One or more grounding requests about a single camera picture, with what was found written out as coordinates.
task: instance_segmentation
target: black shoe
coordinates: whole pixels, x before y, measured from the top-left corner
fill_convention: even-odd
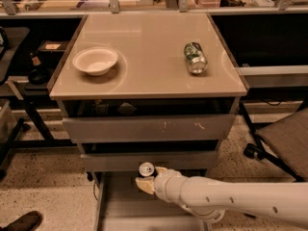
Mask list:
[[[9,224],[3,231],[34,231],[41,222],[39,212],[29,212]]]

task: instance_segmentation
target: chair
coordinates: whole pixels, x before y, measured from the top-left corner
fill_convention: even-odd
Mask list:
[[[294,114],[256,130],[253,138],[257,145],[247,145],[244,150],[246,157],[254,158],[257,154],[259,159],[268,159],[296,181],[308,181],[308,108],[302,105]],[[261,141],[276,157],[265,150]]]

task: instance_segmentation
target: white bowl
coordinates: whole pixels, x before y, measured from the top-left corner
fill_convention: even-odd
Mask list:
[[[93,47],[76,54],[73,65],[80,71],[91,76],[107,73],[116,64],[118,55],[108,47]]]

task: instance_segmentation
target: speckled floor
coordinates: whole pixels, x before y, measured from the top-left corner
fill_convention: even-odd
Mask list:
[[[66,138],[59,121],[47,121],[55,138]],[[23,139],[37,139],[32,128]],[[231,133],[219,151],[217,164],[209,176],[226,182],[292,181],[270,163],[257,162],[243,156],[243,148],[251,141],[241,116],[237,116]],[[93,182],[89,182],[75,147],[16,149],[9,157],[8,175],[0,182],[0,226],[20,215],[38,210],[43,221],[41,231],[88,231],[93,229],[96,199]],[[226,212],[214,230],[301,230],[265,218],[249,218],[241,213]]]

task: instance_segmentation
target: chair seat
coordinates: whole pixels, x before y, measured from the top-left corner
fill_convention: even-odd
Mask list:
[[[308,108],[256,132],[293,171],[308,181]]]

